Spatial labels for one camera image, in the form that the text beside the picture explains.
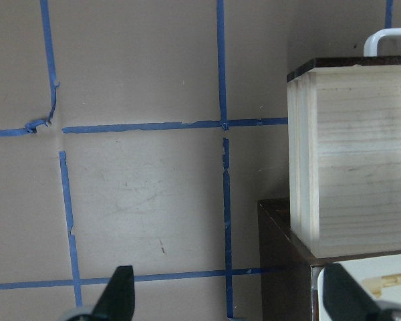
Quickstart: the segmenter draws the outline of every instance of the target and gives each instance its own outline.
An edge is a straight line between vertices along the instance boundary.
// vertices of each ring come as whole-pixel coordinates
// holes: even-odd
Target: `scratch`
[[[165,254],[165,248],[163,247],[162,239],[159,239],[160,248],[162,249],[162,253]]]

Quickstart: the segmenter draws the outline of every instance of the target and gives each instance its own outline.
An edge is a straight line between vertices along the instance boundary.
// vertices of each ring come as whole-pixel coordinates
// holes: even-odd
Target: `light wood box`
[[[401,249],[401,57],[287,78],[291,229],[316,257]]]

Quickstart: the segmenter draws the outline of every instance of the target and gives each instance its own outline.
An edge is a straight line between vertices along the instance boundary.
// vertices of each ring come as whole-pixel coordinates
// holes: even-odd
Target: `handle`
[[[368,37],[364,45],[365,57],[377,57],[377,46],[383,37],[401,37],[401,28],[382,29]]]

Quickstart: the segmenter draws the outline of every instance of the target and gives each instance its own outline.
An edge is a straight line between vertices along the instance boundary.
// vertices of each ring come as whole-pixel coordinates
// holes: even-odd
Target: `white handle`
[[[368,37],[364,45],[365,57],[376,57],[379,40],[383,37],[401,37],[401,28],[382,29]]]

